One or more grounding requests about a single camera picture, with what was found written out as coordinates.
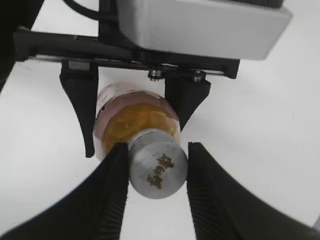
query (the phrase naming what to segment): white surface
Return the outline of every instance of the white surface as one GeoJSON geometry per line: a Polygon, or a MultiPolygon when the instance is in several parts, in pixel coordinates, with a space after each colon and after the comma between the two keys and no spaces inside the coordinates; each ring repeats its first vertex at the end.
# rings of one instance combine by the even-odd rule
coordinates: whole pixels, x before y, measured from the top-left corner
{"type": "MultiPolygon", "coordinates": [[[[242,61],[237,80],[208,78],[211,93],[182,145],[202,142],[247,189],[312,226],[320,213],[320,1],[286,6],[293,21],[266,61],[242,61]]],[[[59,74],[56,63],[17,63],[0,94],[0,234],[50,207],[99,164],[84,157],[59,74]]],[[[163,94],[163,82],[144,72],[99,75],[99,89],[129,81],[163,94]]],[[[194,239],[185,193],[157,201],[130,188],[121,239],[194,239]]]]}
{"type": "MultiPolygon", "coordinates": [[[[99,9],[98,0],[76,0],[76,2],[95,11],[99,9]]],[[[73,11],[63,0],[44,0],[32,30],[97,37],[98,27],[98,21],[73,11]]]]}
{"type": "Polygon", "coordinates": [[[265,59],[292,18],[285,7],[221,0],[118,0],[120,29],[156,51],[265,59]]]}

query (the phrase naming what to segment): chinese characters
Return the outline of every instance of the chinese characters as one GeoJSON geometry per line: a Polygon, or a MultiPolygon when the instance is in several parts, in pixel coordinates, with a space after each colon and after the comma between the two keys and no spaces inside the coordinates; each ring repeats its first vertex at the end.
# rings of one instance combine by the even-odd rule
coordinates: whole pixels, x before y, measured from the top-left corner
{"type": "Polygon", "coordinates": [[[161,183],[162,183],[162,178],[161,178],[161,173],[164,173],[167,168],[173,168],[175,165],[171,162],[172,159],[168,157],[167,155],[163,154],[162,157],[157,159],[159,162],[159,165],[155,167],[153,172],[155,175],[151,177],[150,175],[147,177],[147,181],[151,184],[156,186],[158,189],[161,189],[161,183]]]}

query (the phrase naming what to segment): glass jar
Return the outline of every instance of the glass jar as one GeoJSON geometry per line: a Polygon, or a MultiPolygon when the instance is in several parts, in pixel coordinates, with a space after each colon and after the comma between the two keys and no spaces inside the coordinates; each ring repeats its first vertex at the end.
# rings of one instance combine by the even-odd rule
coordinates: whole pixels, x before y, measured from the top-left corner
{"type": "Polygon", "coordinates": [[[130,83],[114,83],[100,92],[96,107],[93,140],[96,156],[101,161],[116,143],[128,143],[147,129],[165,131],[180,143],[179,118],[156,93],[130,83]]]}

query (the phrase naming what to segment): silver cylinder top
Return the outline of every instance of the silver cylinder top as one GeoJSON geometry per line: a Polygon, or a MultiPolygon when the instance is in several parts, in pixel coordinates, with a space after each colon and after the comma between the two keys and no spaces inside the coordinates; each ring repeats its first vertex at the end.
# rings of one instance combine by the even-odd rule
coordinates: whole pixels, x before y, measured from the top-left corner
{"type": "Polygon", "coordinates": [[[172,136],[147,129],[129,144],[129,178],[141,195],[163,199],[177,192],[187,179],[188,159],[172,136]]]}

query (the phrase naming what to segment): black metal bracket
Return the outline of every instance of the black metal bracket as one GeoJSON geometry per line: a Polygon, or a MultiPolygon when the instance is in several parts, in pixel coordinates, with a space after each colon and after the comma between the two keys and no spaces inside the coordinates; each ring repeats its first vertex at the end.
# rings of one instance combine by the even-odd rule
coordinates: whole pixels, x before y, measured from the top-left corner
{"type": "Polygon", "coordinates": [[[195,56],[173,52],[152,51],[137,46],[127,46],[127,39],[113,31],[105,37],[77,36],[44,32],[32,32],[20,28],[13,34],[15,60],[23,62],[37,59],[49,62],[71,60],[95,63],[99,67],[150,70],[157,66],[160,71],[202,70],[214,75],[235,79],[238,74],[239,59],[195,56]],[[106,39],[118,39],[104,43],[106,39]]]}
{"type": "Polygon", "coordinates": [[[62,61],[61,85],[79,120],[87,158],[95,154],[93,130],[96,119],[98,80],[97,64],[62,61]]]}
{"type": "Polygon", "coordinates": [[[165,78],[165,99],[178,115],[181,130],[210,93],[211,83],[205,80],[205,73],[200,74],[189,77],[168,75],[165,78]]]}

